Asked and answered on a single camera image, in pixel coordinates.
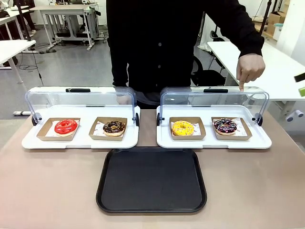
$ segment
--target yellow frosted donut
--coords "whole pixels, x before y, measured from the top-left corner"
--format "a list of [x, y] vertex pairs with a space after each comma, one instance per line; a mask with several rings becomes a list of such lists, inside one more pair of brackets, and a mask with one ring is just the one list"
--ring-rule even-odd
[[194, 133], [194, 126], [187, 121], [177, 121], [174, 122], [172, 130], [178, 136], [191, 136]]

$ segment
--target red icing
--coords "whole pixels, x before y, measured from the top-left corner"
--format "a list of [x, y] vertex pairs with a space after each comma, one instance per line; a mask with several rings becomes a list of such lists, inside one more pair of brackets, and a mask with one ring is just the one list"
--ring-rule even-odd
[[54, 131], [60, 135], [68, 134], [77, 128], [77, 123], [72, 119], [66, 119], [58, 122]]

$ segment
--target transparent cover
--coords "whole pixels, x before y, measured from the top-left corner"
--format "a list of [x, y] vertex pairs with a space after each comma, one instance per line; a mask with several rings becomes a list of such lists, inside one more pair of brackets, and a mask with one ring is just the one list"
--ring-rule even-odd
[[25, 100], [36, 123], [49, 117], [78, 116], [94, 111], [104, 116], [105, 108], [118, 117], [124, 112], [135, 118], [135, 93], [128, 87], [36, 87], [25, 94]]
[[165, 88], [161, 92], [160, 121], [169, 118], [166, 112], [173, 108], [191, 110], [196, 107], [210, 107], [215, 116], [238, 115], [242, 110], [253, 117], [253, 121], [260, 122], [268, 104], [269, 95], [257, 87], [245, 87], [240, 92], [238, 87], [188, 87]]

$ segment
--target donut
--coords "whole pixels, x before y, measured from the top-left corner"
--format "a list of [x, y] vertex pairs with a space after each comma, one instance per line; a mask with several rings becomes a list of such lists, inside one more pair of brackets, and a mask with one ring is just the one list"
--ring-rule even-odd
[[120, 136], [124, 133], [126, 124], [120, 121], [110, 121], [105, 123], [103, 131], [107, 136]]
[[214, 127], [220, 135], [233, 135], [237, 130], [237, 124], [229, 118], [214, 121]]
[[65, 119], [56, 124], [54, 131], [58, 136], [65, 137], [72, 135], [76, 128], [77, 123], [74, 120]]
[[172, 131], [177, 136], [191, 136], [194, 133], [194, 126], [187, 121], [174, 122]]

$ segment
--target white tray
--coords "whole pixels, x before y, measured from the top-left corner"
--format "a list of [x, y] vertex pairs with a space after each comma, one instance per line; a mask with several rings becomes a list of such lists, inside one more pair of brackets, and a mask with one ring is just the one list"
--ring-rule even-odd
[[[140, 117], [140, 108], [135, 107], [135, 113]], [[22, 141], [26, 149], [64, 149], [64, 148], [131, 148], [138, 143], [139, 127], [132, 120], [131, 105], [86, 107], [56, 105], [48, 109], [36, 110], [43, 121], [34, 126]], [[41, 141], [36, 135], [44, 123], [52, 117], [81, 118], [72, 141]], [[122, 141], [98, 141], [89, 136], [89, 131], [96, 117], [122, 117], [127, 118], [127, 127]]]
[[[212, 105], [211, 107], [192, 107], [190, 105], [164, 105], [165, 120], [157, 126], [157, 143], [164, 148], [241, 148], [267, 149], [271, 140], [262, 127], [252, 121], [250, 111], [241, 105]], [[203, 140], [173, 140], [169, 128], [170, 117], [201, 117], [206, 136]], [[247, 141], [218, 140], [213, 130], [211, 117], [241, 117], [247, 123], [252, 137]]]

